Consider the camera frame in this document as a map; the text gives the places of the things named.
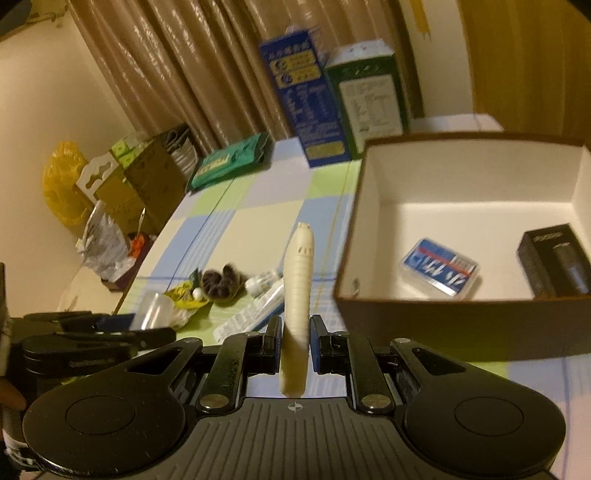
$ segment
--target checkered tablecloth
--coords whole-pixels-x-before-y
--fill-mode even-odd
[[[331,298],[345,243],[360,162],[311,170],[296,139],[276,143],[265,170],[187,196],[144,261],[121,313],[134,312],[150,290],[165,291],[188,279],[196,268],[221,269],[232,262],[247,275],[281,268],[297,222],[311,225],[315,237],[310,310],[329,331],[345,326]],[[213,329],[248,304],[200,310],[179,337],[197,336],[213,344]],[[551,398],[567,422],[567,439],[553,472],[561,479],[591,476],[591,355],[539,361],[479,364]],[[278,377],[257,375],[249,395],[280,396]],[[311,362],[306,397],[345,395],[344,379],[316,375]]]

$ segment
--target brown cardboard box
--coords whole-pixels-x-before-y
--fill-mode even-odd
[[[125,169],[125,177],[161,231],[185,195],[185,179],[161,138],[153,140]]]
[[[591,352],[591,296],[533,299],[523,232],[570,223],[591,249],[591,154],[582,142],[506,133],[370,140],[334,297],[346,327],[406,337],[466,361]],[[430,238],[480,264],[469,300],[429,300],[400,261]]]
[[[107,213],[119,225],[123,233],[128,234],[138,230],[139,217],[144,209],[144,202],[139,198],[137,192],[125,183],[125,175],[121,166],[117,166],[98,187],[96,198],[105,202]],[[155,226],[154,220],[146,209],[142,231],[158,234],[161,230]]]
[[[106,153],[93,158],[84,167],[74,185],[74,191],[88,205],[89,211],[92,211],[97,200],[102,200],[107,213],[123,233],[133,233],[138,229],[144,203],[135,190],[124,181],[125,176],[121,166],[109,153]],[[142,231],[160,233],[148,215],[142,224]]]

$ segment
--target black product box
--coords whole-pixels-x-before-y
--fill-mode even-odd
[[[590,293],[591,265],[568,223],[524,233],[517,254],[536,297]]]

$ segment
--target blue cereal box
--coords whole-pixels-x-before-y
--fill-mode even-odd
[[[314,45],[317,29],[298,30],[261,44],[261,55],[310,167],[350,160],[339,110],[324,62]]]

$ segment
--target white bottle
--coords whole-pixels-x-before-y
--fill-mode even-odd
[[[249,278],[244,284],[244,288],[251,297],[256,298],[263,295],[280,278],[277,270],[269,270]]]
[[[310,352],[310,291],[314,266],[314,233],[298,223],[283,262],[285,315],[279,378],[281,393],[299,398],[306,390]]]

